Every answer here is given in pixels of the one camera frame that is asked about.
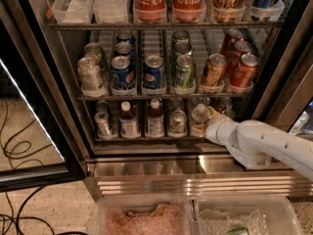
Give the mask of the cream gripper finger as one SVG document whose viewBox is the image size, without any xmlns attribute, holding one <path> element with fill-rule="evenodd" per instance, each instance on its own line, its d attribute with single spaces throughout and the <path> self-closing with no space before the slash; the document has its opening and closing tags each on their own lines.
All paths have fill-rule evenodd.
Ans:
<svg viewBox="0 0 313 235">
<path fill-rule="evenodd" d="M 203 138 L 205 136 L 206 125 L 205 124 L 195 124 L 190 125 L 190 135 L 194 137 Z"/>
<path fill-rule="evenodd" d="M 210 107 L 210 106 L 207 106 L 206 108 L 207 108 L 207 113 L 206 113 L 206 115 L 207 115 L 207 118 L 208 118 L 208 119 L 212 119 L 212 118 L 214 118 L 215 116 L 218 116 L 218 115 L 219 115 L 219 113 L 218 113 L 214 108 L 212 108 L 212 107 Z"/>
</svg>

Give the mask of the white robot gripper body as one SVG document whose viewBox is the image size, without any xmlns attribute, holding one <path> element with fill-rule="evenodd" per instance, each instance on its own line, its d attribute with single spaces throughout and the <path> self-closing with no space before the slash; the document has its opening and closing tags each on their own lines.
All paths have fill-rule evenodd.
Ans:
<svg viewBox="0 0 313 235">
<path fill-rule="evenodd" d="M 228 150 L 239 149 L 237 136 L 238 122 L 225 115 L 216 115 L 206 126 L 205 138 L 210 142 L 226 147 Z"/>
</svg>

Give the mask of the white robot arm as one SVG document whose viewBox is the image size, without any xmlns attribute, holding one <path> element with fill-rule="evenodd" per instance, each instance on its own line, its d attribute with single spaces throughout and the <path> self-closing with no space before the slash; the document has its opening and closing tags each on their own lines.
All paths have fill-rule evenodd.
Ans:
<svg viewBox="0 0 313 235">
<path fill-rule="evenodd" d="M 224 146 L 246 168 L 265 169 L 274 158 L 313 180 L 312 141 L 258 120 L 236 122 L 204 104 L 192 109 L 191 118 L 206 139 Z"/>
</svg>

